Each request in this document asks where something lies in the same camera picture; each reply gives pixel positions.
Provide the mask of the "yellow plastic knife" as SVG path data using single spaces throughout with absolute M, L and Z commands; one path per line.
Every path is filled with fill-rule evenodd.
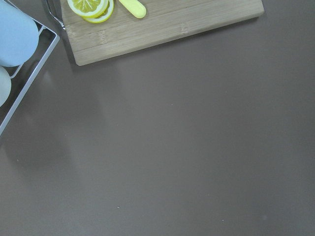
M 142 19 L 146 16 L 146 7 L 138 0 L 119 0 L 119 2 L 136 18 Z

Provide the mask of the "blue cup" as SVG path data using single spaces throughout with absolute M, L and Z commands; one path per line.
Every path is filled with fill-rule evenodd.
M 35 21 L 5 1 L 0 2 L 0 64 L 18 66 L 34 54 L 39 41 Z

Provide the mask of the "white cup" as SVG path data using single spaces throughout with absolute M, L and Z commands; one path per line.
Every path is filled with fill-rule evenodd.
M 11 92 L 11 78 L 4 67 L 0 67 L 0 106 L 8 99 Z

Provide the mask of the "lemon slice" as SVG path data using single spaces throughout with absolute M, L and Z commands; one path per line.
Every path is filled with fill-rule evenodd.
M 108 6 L 107 0 L 67 0 L 67 3 L 75 14 L 87 18 L 100 16 Z
M 89 23 L 92 23 L 92 24 L 98 24 L 98 23 L 102 23 L 102 22 L 105 22 L 107 21 L 112 13 L 113 13 L 113 10 L 114 10 L 114 1 L 113 0 L 108 0 L 107 1 L 107 5 L 104 6 L 102 8 L 103 12 L 95 17 L 95 18 L 91 18 L 91 17 L 83 17 L 83 19 Z

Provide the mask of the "wooden cutting board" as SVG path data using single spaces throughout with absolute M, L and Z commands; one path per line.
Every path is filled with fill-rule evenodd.
M 143 0 L 147 14 L 137 19 L 118 1 L 111 17 L 92 24 L 76 15 L 67 1 L 61 11 L 78 66 L 135 52 L 204 31 L 259 17 L 260 0 Z

